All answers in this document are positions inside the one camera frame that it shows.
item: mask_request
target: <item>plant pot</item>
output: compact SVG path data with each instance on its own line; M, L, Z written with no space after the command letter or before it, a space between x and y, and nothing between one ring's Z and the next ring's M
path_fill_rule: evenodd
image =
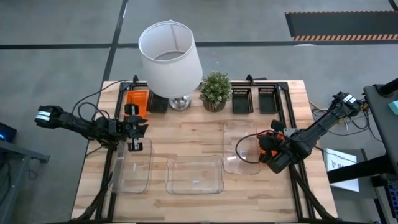
M206 110L210 112L219 112L225 107L225 101L222 101L221 103L215 104L215 103L209 103L207 101L203 102L203 106L206 108Z

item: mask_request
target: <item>white lamp shade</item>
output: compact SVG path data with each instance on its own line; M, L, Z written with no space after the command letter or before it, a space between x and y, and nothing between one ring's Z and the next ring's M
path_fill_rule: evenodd
M148 87L164 98L182 97L200 84L203 70L192 31L174 21L148 27L138 41Z

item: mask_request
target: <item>butcher block tabletop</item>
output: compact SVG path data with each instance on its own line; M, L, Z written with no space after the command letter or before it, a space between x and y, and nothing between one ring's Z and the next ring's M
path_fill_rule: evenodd
M313 123L308 96L302 80L288 81L257 81L287 82L289 94L298 128L306 128ZM103 87L113 83L104 82ZM257 131L269 129L278 114L260 114L258 87L252 88L254 112L247 115L236 115L232 112L231 102L218 113L204 109L199 99L198 90L191 94L191 107L183 112L168 108L166 114L147 113L149 125L145 134L152 141L152 159L149 181L142 193L121 192L116 198L114 222L295 222L292 186L289 170L273 173L266 164L260 164L261 170L256 174L227 173L221 165L222 185L217 194L171 194L166 188L168 161L179 157L210 157L210 161L219 158L223 164L223 127L226 123L254 123ZM147 90L147 87L134 88ZM101 92L98 108L114 114L118 97L119 84L115 84ZM289 114L285 97L282 104L287 127L290 126ZM100 147L96 141L90 141L87 152ZM83 164L80 183L73 207L72 218L81 215L98 193L103 176L106 149L90 154ZM311 156L305 159L305 167L311 191L333 216L337 217L335 203L331 194L322 153L314 149ZM104 205L104 215L108 211L108 192ZM300 191L304 217L308 217L305 197Z

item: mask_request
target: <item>concrete floor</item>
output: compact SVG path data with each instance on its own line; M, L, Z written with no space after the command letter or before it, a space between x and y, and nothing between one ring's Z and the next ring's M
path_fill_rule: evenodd
M110 43L120 6L121 0L0 0L0 44ZM167 19L189 26L196 41L290 40L284 12L337 10L392 9L388 0L130 0L119 42L137 42L147 26ZM77 100L99 90L108 53L108 49L0 50L0 121L18 129L18 145L51 154L48 164L33 163L39 177L26 180L14 223L70 218L87 141L66 130L38 128L33 120L39 105L71 110ZM339 91L360 98L364 86L388 82L398 70L398 45L202 47L198 53L205 74L220 70L231 79L250 73L305 80L309 98L323 107ZM131 79L134 74L145 80L138 50L118 49L110 80ZM343 126L333 130L347 133ZM350 137L327 134L321 144L333 149L363 147L369 158L384 154L369 132ZM344 220L378 219L372 200L338 194L335 200Z

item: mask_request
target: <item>clear plastic container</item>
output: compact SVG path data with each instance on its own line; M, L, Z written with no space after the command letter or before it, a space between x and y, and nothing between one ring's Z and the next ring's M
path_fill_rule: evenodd
M116 152L113 176L108 187L114 193L143 193L148 185L152 165L152 142L149 138L140 138L143 149L137 152L128 151L128 139L124 145L119 144Z
M167 161L166 191L170 194L217 194L223 191L220 156L187 156Z
M250 164L242 161L235 151L238 141L257 133L257 126L250 121L228 121L223 126L223 164L225 172L229 174L258 174L260 164ZM243 139L238 145L239 155L251 162L258 162L260 150L257 136Z

